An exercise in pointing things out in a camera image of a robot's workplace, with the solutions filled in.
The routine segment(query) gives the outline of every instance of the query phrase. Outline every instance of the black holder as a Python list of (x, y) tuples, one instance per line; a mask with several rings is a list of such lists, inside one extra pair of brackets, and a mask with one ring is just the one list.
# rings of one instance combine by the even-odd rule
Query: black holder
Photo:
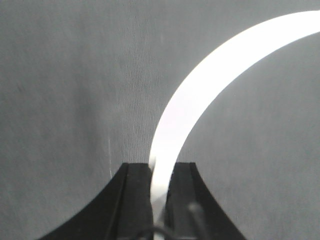
[(151, 171), (123, 163), (108, 185), (78, 214), (39, 240), (245, 240), (203, 182), (196, 164), (175, 164), (165, 226), (153, 224)]

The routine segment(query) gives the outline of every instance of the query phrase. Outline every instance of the clamp jaw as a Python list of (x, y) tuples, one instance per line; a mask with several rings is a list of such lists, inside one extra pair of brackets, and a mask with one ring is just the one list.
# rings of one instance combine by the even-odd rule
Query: clamp jaw
[(39, 240), (246, 240), (218, 205), (196, 164), (178, 162), (170, 180), (164, 227), (153, 224), (151, 171), (123, 163), (106, 187), (70, 220)]

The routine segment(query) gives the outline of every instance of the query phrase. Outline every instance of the white plastic strip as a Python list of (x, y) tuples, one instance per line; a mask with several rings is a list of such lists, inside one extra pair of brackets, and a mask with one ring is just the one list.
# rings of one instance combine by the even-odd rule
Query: white plastic strip
[(250, 66), (277, 49), (320, 32), (320, 10), (288, 14), (255, 25), (215, 49), (186, 77), (166, 106), (149, 157), (153, 220), (161, 223), (171, 174), (197, 120), (217, 95)]

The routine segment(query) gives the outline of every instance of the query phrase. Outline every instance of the black wire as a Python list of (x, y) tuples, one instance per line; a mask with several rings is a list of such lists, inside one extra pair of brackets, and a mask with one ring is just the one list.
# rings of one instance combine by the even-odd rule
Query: black wire
[(166, 240), (177, 240), (177, 238), (169, 229), (165, 229), (160, 226), (148, 227), (138, 232), (138, 234), (135, 237), (131, 238), (131, 240), (140, 240), (143, 237), (146, 237), (146, 239), (149, 240), (149, 239), (152, 239), (154, 234), (161, 234), (162, 236), (165, 237)]
[[(198, 203), (192, 202), (188, 206), (188, 211), (197, 230), (199, 239), (211, 240), (206, 228), (206, 219), (202, 207)], [(171, 232), (170, 229), (161, 226), (150, 226), (138, 232), (130, 240), (141, 240), (141, 238), (145, 238), (145, 240), (152, 240), (154, 234), (161, 234), (163, 237), (165, 237), (165, 240), (177, 240), (174, 233)]]

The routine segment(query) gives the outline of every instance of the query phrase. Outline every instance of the gray backdrop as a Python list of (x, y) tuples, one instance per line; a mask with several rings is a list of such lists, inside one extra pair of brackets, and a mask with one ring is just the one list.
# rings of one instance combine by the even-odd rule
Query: gray backdrop
[[(262, 21), (317, 0), (2, 0), (0, 239), (39, 238), (122, 162), (148, 161), (196, 64)], [(182, 149), (249, 240), (320, 233), (320, 34), (255, 64)]]

